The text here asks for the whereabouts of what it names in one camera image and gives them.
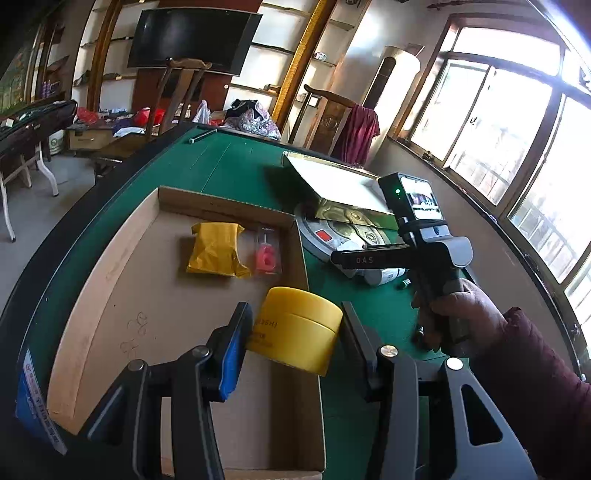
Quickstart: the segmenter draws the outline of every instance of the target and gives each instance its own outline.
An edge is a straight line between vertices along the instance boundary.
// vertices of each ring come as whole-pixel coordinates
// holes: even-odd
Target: television
[[[128,67],[164,67],[166,59],[210,61],[210,72],[239,76],[262,15],[224,8],[142,11]]]

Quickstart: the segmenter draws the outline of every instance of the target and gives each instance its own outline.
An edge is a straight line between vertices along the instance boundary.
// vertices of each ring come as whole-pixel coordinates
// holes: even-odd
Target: yellow plastic bag
[[[238,259],[238,235],[242,225],[225,222],[196,223],[191,228],[195,238],[188,273],[215,273],[228,277],[249,277],[251,271]]]

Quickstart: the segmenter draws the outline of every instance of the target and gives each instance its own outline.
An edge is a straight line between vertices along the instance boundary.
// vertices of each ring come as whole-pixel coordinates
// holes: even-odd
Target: yellow jar lid
[[[309,291],[273,287],[267,293],[260,315],[264,318],[273,318],[281,313],[291,313],[319,323],[334,333],[339,331],[343,318],[343,312],[334,303]]]

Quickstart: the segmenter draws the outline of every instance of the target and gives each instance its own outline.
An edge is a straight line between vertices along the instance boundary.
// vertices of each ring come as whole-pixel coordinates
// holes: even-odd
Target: clear plastic package
[[[258,274],[281,273],[279,232],[268,226],[260,226],[256,236],[255,272]]]

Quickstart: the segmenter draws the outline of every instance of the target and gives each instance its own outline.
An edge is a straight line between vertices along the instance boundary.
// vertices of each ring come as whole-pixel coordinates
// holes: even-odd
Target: white table leg
[[[41,152],[40,143],[35,145],[35,155],[37,156],[37,168],[39,168],[39,171],[43,173],[47,177],[47,180],[49,180],[49,183],[51,183],[53,196],[56,197],[59,194],[56,178],[53,176],[51,170],[43,163],[43,153]]]
[[[6,222],[6,227],[8,228],[8,234],[10,235],[10,240],[15,242],[17,237],[14,235],[14,230],[12,230],[12,225],[10,224],[10,218],[8,217],[8,197],[6,196],[6,188],[4,187],[4,178],[2,176],[2,172],[0,171],[0,193],[2,193],[2,211],[4,212],[4,221]]]
[[[25,186],[27,188],[30,189],[33,186],[33,183],[31,182],[31,174],[29,172],[29,167],[27,166],[27,162],[25,161],[25,157],[23,155],[21,155],[21,165],[22,165],[22,170],[21,170],[22,182],[25,184]]]

